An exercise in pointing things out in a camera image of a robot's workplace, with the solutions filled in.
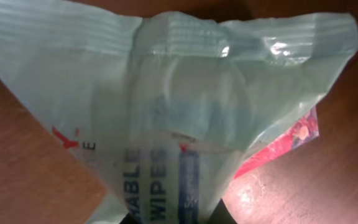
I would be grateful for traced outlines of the red purple pad package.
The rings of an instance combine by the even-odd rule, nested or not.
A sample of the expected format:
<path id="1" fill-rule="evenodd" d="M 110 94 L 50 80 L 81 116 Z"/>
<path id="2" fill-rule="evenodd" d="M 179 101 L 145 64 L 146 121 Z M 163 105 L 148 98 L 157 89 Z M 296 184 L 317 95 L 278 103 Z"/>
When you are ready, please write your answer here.
<path id="1" fill-rule="evenodd" d="M 318 117 L 316 108 L 313 108 L 291 128 L 276 138 L 276 140 L 245 161 L 245 163 L 238 169 L 234 179 L 279 158 L 317 137 L 319 137 Z"/>

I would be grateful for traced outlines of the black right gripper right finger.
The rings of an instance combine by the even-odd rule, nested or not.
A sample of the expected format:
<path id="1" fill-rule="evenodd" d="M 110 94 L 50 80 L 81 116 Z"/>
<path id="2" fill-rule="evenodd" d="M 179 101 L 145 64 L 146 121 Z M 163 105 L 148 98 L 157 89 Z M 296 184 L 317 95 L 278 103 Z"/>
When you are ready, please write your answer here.
<path id="1" fill-rule="evenodd" d="M 208 224 L 237 224 L 221 199 L 208 220 Z"/>

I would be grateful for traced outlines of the mint green wipes pack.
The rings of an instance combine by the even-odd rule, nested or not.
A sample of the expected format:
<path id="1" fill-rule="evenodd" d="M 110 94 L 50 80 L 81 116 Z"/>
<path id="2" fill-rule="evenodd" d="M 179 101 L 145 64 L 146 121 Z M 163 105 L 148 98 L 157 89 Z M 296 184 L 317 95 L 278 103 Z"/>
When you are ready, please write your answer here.
<path id="1" fill-rule="evenodd" d="M 0 0 L 1 81 L 109 189 L 90 223 L 206 223 L 357 51 L 350 14 L 217 23 Z"/>

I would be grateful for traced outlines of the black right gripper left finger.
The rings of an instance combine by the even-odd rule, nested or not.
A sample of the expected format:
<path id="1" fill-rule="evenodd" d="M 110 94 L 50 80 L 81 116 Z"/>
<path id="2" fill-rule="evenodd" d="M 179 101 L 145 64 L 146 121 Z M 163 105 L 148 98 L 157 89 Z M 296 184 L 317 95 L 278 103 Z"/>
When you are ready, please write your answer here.
<path id="1" fill-rule="evenodd" d="M 142 224 L 142 220 L 128 213 L 119 224 Z"/>

